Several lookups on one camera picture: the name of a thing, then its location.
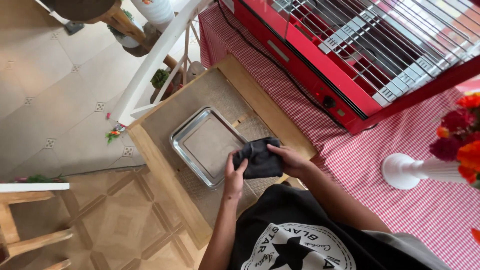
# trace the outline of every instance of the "star logo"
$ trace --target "star logo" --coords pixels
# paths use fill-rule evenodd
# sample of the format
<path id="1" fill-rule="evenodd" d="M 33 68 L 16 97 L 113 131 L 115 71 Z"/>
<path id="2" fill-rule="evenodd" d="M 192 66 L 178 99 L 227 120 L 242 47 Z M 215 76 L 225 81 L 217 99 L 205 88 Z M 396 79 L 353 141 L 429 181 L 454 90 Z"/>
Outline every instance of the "star logo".
<path id="1" fill-rule="evenodd" d="M 315 250 L 300 245 L 301 236 L 291 237 L 286 244 L 273 244 L 273 247 L 278 253 L 275 263 L 268 270 L 277 269 L 286 264 L 292 270 L 301 270 L 303 267 L 303 258 L 310 252 Z"/>

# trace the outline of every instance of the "white vase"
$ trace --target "white vase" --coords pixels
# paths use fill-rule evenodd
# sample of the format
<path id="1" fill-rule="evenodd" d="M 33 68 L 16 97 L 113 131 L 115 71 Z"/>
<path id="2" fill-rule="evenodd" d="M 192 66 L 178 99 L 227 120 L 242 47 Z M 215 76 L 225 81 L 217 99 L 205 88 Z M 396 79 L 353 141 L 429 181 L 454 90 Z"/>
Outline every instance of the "white vase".
<path id="1" fill-rule="evenodd" d="M 143 31 L 142 26 L 135 19 L 132 20 L 132 23 L 134 25 L 136 25 L 140 30 Z M 135 48 L 135 47 L 140 45 L 135 39 L 133 39 L 132 37 L 129 37 L 129 36 L 124 36 L 124 37 L 115 36 L 115 39 L 120 44 L 122 44 L 122 46 L 127 47 L 127 48 Z"/>
<path id="2" fill-rule="evenodd" d="M 173 18 L 175 18 L 169 0 L 150 0 L 149 4 L 143 3 L 142 0 L 132 0 L 132 3 L 140 14 L 161 33 L 165 31 Z"/>
<path id="3" fill-rule="evenodd" d="M 460 163 L 445 162 L 436 158 L 414 160 L 405 154 L 391 154 L 382 162 L 382 175 L 391 186 L 399 189 L 414 188 L 420 179 L 467 184 L 458 172 Z"/>

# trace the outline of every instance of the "white railing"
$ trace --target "white railing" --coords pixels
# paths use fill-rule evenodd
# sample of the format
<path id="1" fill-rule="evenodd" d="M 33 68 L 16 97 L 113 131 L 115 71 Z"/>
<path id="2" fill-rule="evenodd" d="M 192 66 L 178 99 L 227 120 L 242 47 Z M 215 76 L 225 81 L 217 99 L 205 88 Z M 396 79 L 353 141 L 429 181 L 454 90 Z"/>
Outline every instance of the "white railing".
<path id="1" fill-rule="evenodd" d="M 188 44 L 189 44 L 189 32 L 192 29 L 198 44 L 200 40 L 195 28 L 192 25 L 192 20 L 200 13 L 212 0 L 190 0 L 180 13 L 175 16 L 173 21 L 167 27 L 165 32 L 160 36 L 158 41 L 153 46 L 150 53 L 148 53 L 144 62 L 140 65 L 137 72 L 133 76 L 132 80 L 128 84 L 127 88 L 123 92 L 120 100 L 118 101 L 115 109 L 113 110 L 110 118 L 118 121 L 123 125 L 130 125 L 136 119 L 147 113 L 156 105 L 160 104 L 160 99 L 164 95 L 167 86 L 172 81 L 173 76 L 178 72 L 183 64 L 183 84 L 186 84 L 187 75 L 187 62 L 190 62 L 188 58 Z M 158 96 L 155 98 L 154 103 L 140 108 L 136 108 L 140 97 L 145 91 L 146 86 L 150 83 L 153 75 L 157 69 L 162 65 L 163 60 L 167 56 L 168 52 L 172 49 L 173 45 L 181 34 L 185 31 L 185 51 L 183 57 L 170 72 L 167 81 L 160 89 Z"/>

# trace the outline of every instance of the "flower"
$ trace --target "flower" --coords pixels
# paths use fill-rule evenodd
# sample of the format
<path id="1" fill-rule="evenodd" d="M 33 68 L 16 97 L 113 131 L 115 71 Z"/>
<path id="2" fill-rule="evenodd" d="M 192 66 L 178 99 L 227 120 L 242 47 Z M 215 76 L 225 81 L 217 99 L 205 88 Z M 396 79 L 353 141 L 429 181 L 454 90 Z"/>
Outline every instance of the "flower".
<path id="1" fill-rule="evenodd" d="M 480 141 L 474 141 L 461 147 L 456 158 L 462 163 L 462 166 L 480 171 Z"/>
<path id="2" fill-rule="evenodd" d="M 477 180 L 477 172 L 474 169 L 460 165 L 458 167 L 458 172 L 469 184 L 473 184 Z"/>
<path id="3" fill-rule="evenodd" d="M 470 133 L 466 138 L 464 143 L 469 144 L 473 143 L 474 141 L 480 141 L 480 132 L 475 131 L 474 133 Z"/>
<path id="4" fill-rule="evenodd" d="M 473 109 L 480 106 L 480 95 L 475 93 L 471 96 L 465 96 L 459 99 L 456 103 L 463 108 Z"/>
<path id="5" fill-rule="evenodd" d="M 455 111 L 449 112 L 442 118 L 442 127 L 447 128 L 449 131 L 456 131 L 458 129 L 465 129 L 475 122 L 475 115 L 470 113 L 465 108 L 460 108 Z"/>
<path id="6" fill-rule="evenodd" d="M 480 231 L 472 228 L 472 235 L 475 242 L 480 245 Z"/>
<path id="7" fill-rule="evenodd" d="M 430 153 L 443 161 L 454 161 L 457 159 L 458 149 L 462 142 L 454 137 L 439 138 L 430 145 Z"/>
<path id="8" fill-rule="evenodd" d="M 440 138 L 448 138 L 448 129 L 445 128 L 445 127 L 439 126 L 439 127 L 437 128 L 437 135 L 438 135 Z"/>

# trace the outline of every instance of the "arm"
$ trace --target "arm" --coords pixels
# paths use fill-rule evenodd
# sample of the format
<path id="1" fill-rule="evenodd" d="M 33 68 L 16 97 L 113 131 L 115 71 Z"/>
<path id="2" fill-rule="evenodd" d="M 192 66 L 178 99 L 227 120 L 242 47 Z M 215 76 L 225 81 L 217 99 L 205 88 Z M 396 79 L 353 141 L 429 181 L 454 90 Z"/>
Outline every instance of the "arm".
<path id="1" fill-rule="evenodd" d="M 375 213 L 346 193 L 315 164 L 305 160 L 289 147 L 278 148 L 268 145 L 268 149 L 282 157 L 285 173 L 304 182 L 332 220 L 350 225 L 358 230 L 391 233 L 387 225 Z"/>
<path id="2" fill-rule="evenodd" d="M 216 217 L 212 238 L 198 270 L 225 270 L 230 262 L 233 241 L 235 240 L 235 224 L 237 222 L 237 205 L 242 195 L 243 172 L 247 168 L 245 159 L 234 171 L 231 152 L 225 167 L 225 187 Z"/>

